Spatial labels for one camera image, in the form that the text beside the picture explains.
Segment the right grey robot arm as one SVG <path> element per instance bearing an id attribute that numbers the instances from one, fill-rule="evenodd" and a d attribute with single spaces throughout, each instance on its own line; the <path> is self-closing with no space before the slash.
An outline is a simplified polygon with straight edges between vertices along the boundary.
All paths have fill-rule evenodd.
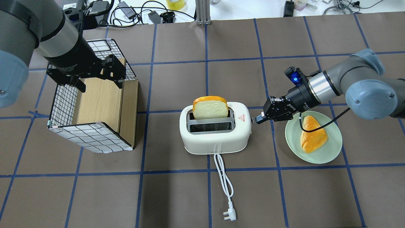
<path id="1" fill-rule="evenodd" d="M 309 76 L 305 76 L 299 68 L 289 67 L 284 73 L 295 86 L 285 96 L 269 97 L 262 113 L 253 117 L 252 123 L 289 121 L 295 113 L 303 113 L 341 95 L 360 118 L 404 118 L 404 79 L 384 77 L 385 71 L 381 60 L 371 49 L 352 54 L 345 61 Z"/>

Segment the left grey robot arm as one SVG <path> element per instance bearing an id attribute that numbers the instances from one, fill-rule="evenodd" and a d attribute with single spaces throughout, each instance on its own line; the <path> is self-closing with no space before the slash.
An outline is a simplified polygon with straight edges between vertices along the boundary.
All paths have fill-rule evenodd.
<path id="1" fill-rule="evenodd" d="M 28 67 L 35 49 L 51 65 L 47 74 L 60 86 L 70 85 L 81 92 L 81 79 L 113 81 L 123 88 L 126 68 L 114 55 L 98 58 L 83 30 L 97 28 L 97 13 L 83 8 L 62 9 L 54 0 L 2 0 L 0 89 L 2 108 L 13 105 L 28 77 Z"/>

